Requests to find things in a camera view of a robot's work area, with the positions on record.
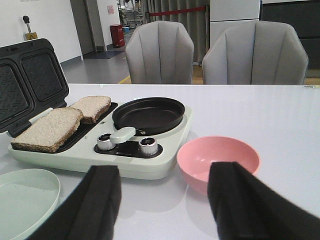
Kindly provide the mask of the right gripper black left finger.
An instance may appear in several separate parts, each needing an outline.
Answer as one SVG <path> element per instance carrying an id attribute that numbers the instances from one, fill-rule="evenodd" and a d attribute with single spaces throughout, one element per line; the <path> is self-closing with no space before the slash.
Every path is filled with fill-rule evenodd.
<path id="1" fill-rule="evenodd" d="M 122 198 L 115 165 L 91 166 L 30 240 L 111 240 Z"/>

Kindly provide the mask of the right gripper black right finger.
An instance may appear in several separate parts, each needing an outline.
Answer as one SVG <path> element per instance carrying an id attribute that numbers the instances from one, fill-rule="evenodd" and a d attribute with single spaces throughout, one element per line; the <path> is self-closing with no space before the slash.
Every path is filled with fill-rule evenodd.
<path id="1" fill-rule="evenodd" d="M 221 240 L 318 240 L 320 219 L 237 162 L 214 162 L 207 196 Z"/>

